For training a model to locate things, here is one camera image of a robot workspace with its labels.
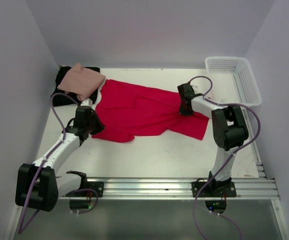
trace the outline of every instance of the crumpled red cloth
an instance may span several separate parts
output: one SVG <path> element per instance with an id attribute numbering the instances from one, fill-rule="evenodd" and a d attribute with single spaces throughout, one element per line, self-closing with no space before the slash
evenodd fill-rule
<path id="1" fill-rule="evenodd" d="M 166 130 L 204 138 L 209 118 L 200 113 L 180 115 L 177 92 L 112 79 L 106 80 L 100 92 L 95 110 L 105 129 L 93 138 L 125 143 L 135 136 L 157 136 Z"/>

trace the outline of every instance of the wall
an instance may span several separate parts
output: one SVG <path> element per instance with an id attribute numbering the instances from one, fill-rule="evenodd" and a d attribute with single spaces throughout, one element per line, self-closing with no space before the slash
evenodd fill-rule
<path id="1" fill-rule="evenodd" d="M 289 226 L 289 1 L 275 1 L 246 57 L 263 99 L 257 145 L 267 175 L 276 179 Z"/>
<path id="2" fill-rule="evenodd" d="M 18 168 L 36 158 L 57 69 L 26 2 L 0 0 L 0 239 Z"/>
<path id="3" fill-rule="evenodd" d="M 274 0 L 26 0 L 59 65 L 204 67 L 242 57 Z"/>

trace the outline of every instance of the white laundry basket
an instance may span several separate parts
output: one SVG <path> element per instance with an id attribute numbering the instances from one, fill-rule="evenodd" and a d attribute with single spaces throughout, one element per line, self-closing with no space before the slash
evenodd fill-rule
<path id="1" fill-rule="evenodd" d="M 259 106 L 262 98 L 247 59 L 213 56 L 205 59 L 207 75 L 213 82 L 210 98 L 219 103 Z"/>

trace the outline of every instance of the robotic arm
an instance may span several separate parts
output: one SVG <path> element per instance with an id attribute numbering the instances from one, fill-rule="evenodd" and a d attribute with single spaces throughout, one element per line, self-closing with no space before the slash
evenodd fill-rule
<path id="1" fill-rule="evenodd" d="M 65 138 L 62 133 L 46 154 L 33 164 L 23 164 L 19 168 L 15 194 L 15 203 L 18 206 L 25 204 L 29 186 L 39 166 L 45 160 L 47 161 L 33 187 L 28 203 L 29 208 L 49 212 L 55 207 L 58 198 L 71 191 L 87 188 L 85 173 L 68 171 L 66 175 L 57 178 L 56 174 L 67 158 L 89 137 L 89 134 L 97 134 L 105 128 L 91 105 L 89 99 L 82 102 L 75 111 L 75 117 L 65 128 Z"/>
<path id="2" fill-rule="evenodd" d="M 249 132 L 240 106 L 218 106 L 205 100 L 203 94 L 196 94 L 190 83 L 178 86 L 181 98 L 179 113 L 185 116 L 193 115 L 194 112 L 201 113 L 212 119 L 213 138 L 218 146 L 216 159 L 212 170 L 209 172 L 209 179 L 224 165 L 238 147 L 248 139 Z M 210 196 L 222 197 L 224 193 L 230 193 L 228 197 L 235 197 L 235 186 L 231 182 L 231 169 L 233 167 L 235 155 L 229 163 L 215 176 L 208 185 L 206 194 Z M 201 182 L 193 182 L 192 188 L 195 196 L 201 188 Z"/>

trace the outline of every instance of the folded pink cloth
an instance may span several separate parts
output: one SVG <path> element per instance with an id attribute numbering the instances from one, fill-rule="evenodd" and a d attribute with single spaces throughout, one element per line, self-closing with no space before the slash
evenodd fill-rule
<path id="1" fill-rule="evenodd" d="M 84 101 L 100 87 L 105 79 L 106 76 L 77 63 L 66 73 L 58 89 L 67 93 L 75 93 L 78 100 Z"/>

